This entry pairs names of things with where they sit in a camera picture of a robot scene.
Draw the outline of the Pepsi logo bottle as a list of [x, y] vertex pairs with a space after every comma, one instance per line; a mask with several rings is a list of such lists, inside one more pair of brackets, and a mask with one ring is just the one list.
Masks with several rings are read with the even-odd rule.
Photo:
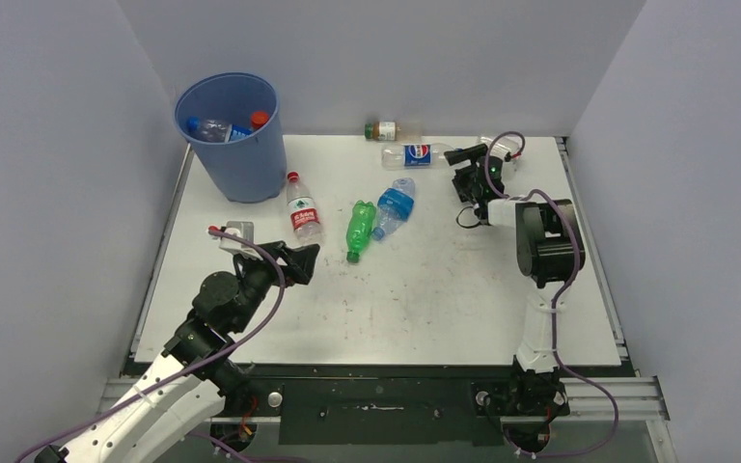
[[381, 165], [387, 170], [425, 169], [447, 165], [445, 153], [454, 151], [446, 144], [394, 144], [381, 151]]

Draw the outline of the blue label crushed bottle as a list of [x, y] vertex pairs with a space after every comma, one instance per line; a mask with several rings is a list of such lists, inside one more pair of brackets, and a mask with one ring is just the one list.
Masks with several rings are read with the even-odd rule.
[[398, 178], [379, 197], [376, 208], [376, 223], [371, 231], [375, 241], [381, 241], [395, 233], [409, 220], [416, 196], [416, 183], [411, 177]]

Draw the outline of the Pepsi English label bottle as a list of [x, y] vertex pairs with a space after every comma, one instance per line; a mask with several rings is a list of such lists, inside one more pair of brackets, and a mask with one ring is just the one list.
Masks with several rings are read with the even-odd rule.
[[242, 140], [252, 134], [250, 129], [234, 125], [222, 120], [200, 119], [190, 117], [186, 121], [188, 133], [197, 140], [224, 144]]

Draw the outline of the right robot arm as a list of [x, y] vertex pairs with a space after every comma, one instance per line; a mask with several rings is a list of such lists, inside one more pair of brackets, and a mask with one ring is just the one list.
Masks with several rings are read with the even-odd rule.
[[586, 261], [574, 205], [534, 190], [510, 198], [501, 181], [506, 165], [484, 144], [452, 149], [445, 158], [455, 168], [453, 188], [471, 209], [477, 226], [513, 233], [518, 270], [531, 283], [522, 339], [513, 360], [514, 374], [498, 408], [510, 415], [533, 416], [566, 406], [561, 381], [558, 318], [563, 294]]

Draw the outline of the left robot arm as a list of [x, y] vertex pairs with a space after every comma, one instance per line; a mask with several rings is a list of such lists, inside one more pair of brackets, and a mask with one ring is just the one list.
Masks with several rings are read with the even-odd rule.
[[236, 242], [234, 270], [205, 277], [145, 373], [109, 410], [32, 449], [35, 461], [153, 462], [201, 422], [246, 408], [249, 377], [230, 356], [269, 322], [248, 327], [272, 287], [311, 281], [320, 247]]

